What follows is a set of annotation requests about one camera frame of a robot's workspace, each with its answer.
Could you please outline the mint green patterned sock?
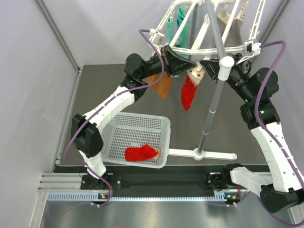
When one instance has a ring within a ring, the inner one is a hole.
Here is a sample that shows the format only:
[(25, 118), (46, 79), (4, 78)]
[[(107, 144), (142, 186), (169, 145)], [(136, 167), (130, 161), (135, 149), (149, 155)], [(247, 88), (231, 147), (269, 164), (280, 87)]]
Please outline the mint green patterned sock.
[[(179, 29), (181, 23), (184, 21), (187, 12), (188, 12), (187, 7), (184, 7), (184, 8), (179, 7), (178, 8), (178, 15), (176, 17), (177, 29)], [(183, 31), (181, 32), (178, 40), (175, 43), (175, 47), (177, 47), (177, 48), (187, 48), (188, 31), (189, 31), (189, 23), (186, 22)]]

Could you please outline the red sock back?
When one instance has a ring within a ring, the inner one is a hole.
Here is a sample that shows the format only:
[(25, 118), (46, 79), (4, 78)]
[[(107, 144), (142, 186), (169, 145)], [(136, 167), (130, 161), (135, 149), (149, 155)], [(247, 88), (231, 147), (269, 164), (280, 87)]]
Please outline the red sock back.
[(203, 67), (195, 67), (187, 71), (186, 81), (181, 90), (181, 103), (184, 110), (188, 111), (192, 105), (198, 85), (205, 74)]

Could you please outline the red sock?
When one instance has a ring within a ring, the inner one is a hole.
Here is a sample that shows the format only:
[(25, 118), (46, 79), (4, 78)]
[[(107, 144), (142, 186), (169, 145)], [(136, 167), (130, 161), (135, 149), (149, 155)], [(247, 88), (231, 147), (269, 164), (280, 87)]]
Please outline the red sock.
[(192, 105), (198, 85), (205, 74), (203, 67), (195, 67), (187, 71), (186, 81), (181, 90), (181, 103), (184, 110), (188, 111)]
[(142, 162), (149, 159), (156, 160), (160, 151), (145, 144), (142, 147), (127, 148), (125, 150), (125, 159), (128, 162)]

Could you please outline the red sock front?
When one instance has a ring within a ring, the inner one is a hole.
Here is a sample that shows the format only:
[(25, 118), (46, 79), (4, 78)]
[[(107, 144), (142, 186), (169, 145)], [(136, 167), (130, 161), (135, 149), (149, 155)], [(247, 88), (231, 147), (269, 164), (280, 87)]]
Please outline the red sock front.
[(127, 148), (125, 150), (125, 159), (128, 162), (142, 162), (149, 159), (156, 160), (160, 151), (145, 144), (142, 147)]

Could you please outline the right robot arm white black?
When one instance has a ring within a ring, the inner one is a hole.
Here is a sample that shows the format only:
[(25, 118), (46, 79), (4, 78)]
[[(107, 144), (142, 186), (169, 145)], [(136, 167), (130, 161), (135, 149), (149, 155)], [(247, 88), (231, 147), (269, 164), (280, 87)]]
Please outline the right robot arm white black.
[(285, 142), (279, 115), (270, 100), (279, 90), (278, 76), (275, 71), (270, 73), (258, 103), (258, 117), (256, 117), (256, 98), (269, 69), (261, 68), (251, 76), (250, 61), (238, 63), (242, 58), (241, 54), (232, 55), (232, 58), (235, 64), (227, 83), (245, 102), (240, 107), (242, 119), (262, 150), (271, 179), (266, 179), (239, 163), (234, 163), (224, 166), (218, 174), (208, 174), (206, 176), (208, 185), (214, 190), (240, 185), (256, 194), (263, 206), (271, 213), (300, 205), (304, 201), (304, 178), (293, 170), (296, 164)]

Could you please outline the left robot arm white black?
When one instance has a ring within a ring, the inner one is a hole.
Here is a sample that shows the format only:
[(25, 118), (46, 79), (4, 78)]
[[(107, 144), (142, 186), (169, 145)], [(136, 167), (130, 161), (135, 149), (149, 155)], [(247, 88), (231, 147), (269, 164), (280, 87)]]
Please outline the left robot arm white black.
[(176, 54), (168, 45), (149, 60), (132, 53), (125, 62), (126, 76), (114, 93), (94, 110), (72, 118), (71, 142), (82, 155), (93, 185), (103, 188), (108, 182), (101, 155), (102, 131), (117, 114), (144, 95), (149, 86), (144, 79), (154, 75), (175, 76), (195, 66), (195, 62)]

